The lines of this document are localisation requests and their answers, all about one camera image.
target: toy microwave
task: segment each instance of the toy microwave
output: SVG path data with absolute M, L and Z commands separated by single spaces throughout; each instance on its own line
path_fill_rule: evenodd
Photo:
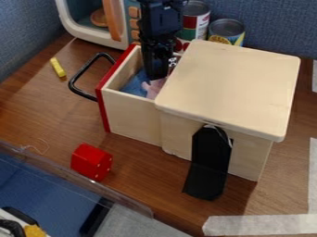
M 136 0 L 56 0 L 59 17 L 73 36 L 104 46 L 126 49 L 139 44 L 137 21 L 141 10 Z M 107 27 L 96 26 L 91 15 L 106 12 Z

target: wooden table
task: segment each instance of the wooden table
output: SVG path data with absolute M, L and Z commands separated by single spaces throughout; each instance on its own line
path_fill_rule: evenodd
M 70 166 L 80 143 L 114 155 L 113 169 L 103 184 L 152 208 L 155 218 L 173 227 L 202 235 L 212 215 L 274 215 L 307 213 L 310 137 L 317 137 L 317 94 L 311 91 L 310 60 L 303 60 L 286 139 L 273 146 L 258 183 L 229 176 L 224 195 L 214 202 L 198 200 L 182 188 L 190 163 L 154 145 L 105 134 L 97 103 L 70 92 L 49 64 L 56 55 L 69 77 L 96 52 L 118 58 L 121 51 L 73 40 L 63 35 L 0 85 L 0 138 L 21 146 L 50 149 L 44 157 Z M 78 86 L 94 92 L 109 69 L 100 60 Z

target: food can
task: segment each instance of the food can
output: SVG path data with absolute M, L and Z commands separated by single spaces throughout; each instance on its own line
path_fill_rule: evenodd
M 206 40 L 210 19 L 209 4 L 202 0 L 190 0 L 184 7 L 184 28 L 176 36 L 176 52 L 183 52 L 194 39 Z
M 217 19 L 209 26 L 209 41 L 212 42 L 243 46 L 245 35 L 244 25 L 235 19 Z

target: blue wall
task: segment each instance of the blue wall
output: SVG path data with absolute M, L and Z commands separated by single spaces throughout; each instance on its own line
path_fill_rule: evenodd
M 1 0 L 0 81 L 61 32 L 54 0 Z
M 316 0 L 207 0 L 213 19 L 247 28 L 246 46 L 317 58 Z

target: red box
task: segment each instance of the red box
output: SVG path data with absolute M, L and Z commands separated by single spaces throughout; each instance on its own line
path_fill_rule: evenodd
M 72 153 L 70 163 L 72 169 L 94 181 L 102 181 L 110 172 L 111 165 L 111 154 L 86 143 Z

